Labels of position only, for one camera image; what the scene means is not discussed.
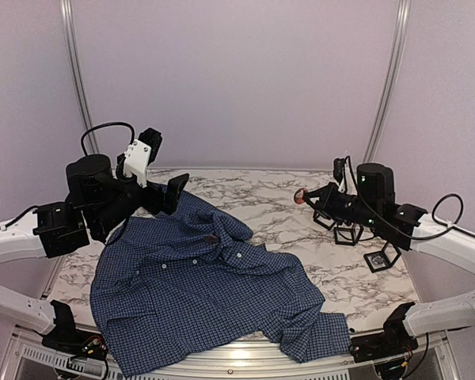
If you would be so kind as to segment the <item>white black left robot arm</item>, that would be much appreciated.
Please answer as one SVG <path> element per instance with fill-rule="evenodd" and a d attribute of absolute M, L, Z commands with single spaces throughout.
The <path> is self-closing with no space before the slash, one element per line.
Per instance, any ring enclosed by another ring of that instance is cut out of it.
<path fill-rule="evenodd" d="M 139 175 L 114 176 L 103 154 L 87 155 L 66 167 L 69 193 L 62 202 L 31 206 L 0 224 L 0 264 L 21 259 L 60 257 L 99 241 L 114 245 L 140 208 L 171 215 L 189 175 L 169 180 L 165 188 Z M 0 315 L 41 335 L 52 335 L 67 352 L 78 352 L 84 335 L 71 308 L 41 301 L 0 285 Z"/>

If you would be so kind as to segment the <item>white blue round brooch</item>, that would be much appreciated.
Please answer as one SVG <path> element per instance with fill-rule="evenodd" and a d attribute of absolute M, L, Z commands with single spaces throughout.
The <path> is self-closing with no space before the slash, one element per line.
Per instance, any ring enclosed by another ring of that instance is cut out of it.
<path fill-rule="evenodd" d="M 381 256 L 375 256 L 371 262 L 375 267 L 383 267 L 386 265 L 386 261 Z"/>

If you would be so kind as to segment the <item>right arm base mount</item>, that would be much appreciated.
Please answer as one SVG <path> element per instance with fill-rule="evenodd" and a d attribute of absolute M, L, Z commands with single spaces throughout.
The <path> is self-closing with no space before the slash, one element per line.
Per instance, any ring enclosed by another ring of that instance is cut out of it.
<path fill-rule="evenodd" d="M 417 339 L 407 333 L 403 324 L 406 313 L 414 305 L 414 302 L 400 304 L 387 317 L 381 332 L 352 337 L 348 350 L 354 361 L 384 359 L 417 349 Z"/>

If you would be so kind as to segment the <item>orange rimmed round brooch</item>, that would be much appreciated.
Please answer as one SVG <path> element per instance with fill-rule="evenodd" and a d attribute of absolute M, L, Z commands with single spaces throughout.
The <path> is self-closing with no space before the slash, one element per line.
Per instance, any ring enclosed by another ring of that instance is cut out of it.
<path fill-rule="evenodd" d="M 305 188 L 300 188 L 298 191 L 295 192 L 294 194 L 294 202 L 296 204 L 303 204 L 305 203 L 304 195 L 305 195 L 306 189 Z"/>

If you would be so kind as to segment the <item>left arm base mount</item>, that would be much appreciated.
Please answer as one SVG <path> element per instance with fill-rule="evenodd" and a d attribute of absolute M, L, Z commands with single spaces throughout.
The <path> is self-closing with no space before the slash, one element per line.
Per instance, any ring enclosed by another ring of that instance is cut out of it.
<path fill-rule="evenodd" d="M 56 300 L 49 304 L 55 311 L 54 328 L 41 334 L 43 346 L 71 354 L 72 359 L 107 359 L 108 349 L 101 334 L 78 329 L 67 304 Z"/>

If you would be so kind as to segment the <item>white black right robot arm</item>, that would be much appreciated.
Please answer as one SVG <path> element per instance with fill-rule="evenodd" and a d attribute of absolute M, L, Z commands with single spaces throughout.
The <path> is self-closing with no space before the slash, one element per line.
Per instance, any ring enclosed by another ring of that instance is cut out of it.
<path fill-rule="evenodd" d="M 379 163 L 353 169 L 350 158 L 334 161 L 334 181 L 313 191 L 301 188 L 297 204 L 313 209 L 313 219 L 327 230 L 367 228 L 397 253 L 413 250 L 451 263 L 475 275 L 475 233 L 444 222 L 409 203 L 395 201 L 393 170 Z M 376 347 L 392 355 L 408 336 L 475 326 L 475 290 L 434 302 L 404 304 L 388 317 Z"/>

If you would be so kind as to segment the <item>blue checked shirt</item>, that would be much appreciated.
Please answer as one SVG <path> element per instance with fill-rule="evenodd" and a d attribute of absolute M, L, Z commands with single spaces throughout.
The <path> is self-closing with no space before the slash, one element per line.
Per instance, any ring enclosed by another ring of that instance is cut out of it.
<path fill-rule="evenodd" d="M 218 237 L 218 244 L 204 237 Z M 189 192 L 177 210 L 134 217 L 100 256 L 89 303 L 122 373 L 131 377 L 187 355 L 263 333 L 299 363 L 344 354 L 346 318 L 293 254 L 251 243 L 253 232 Z"/>

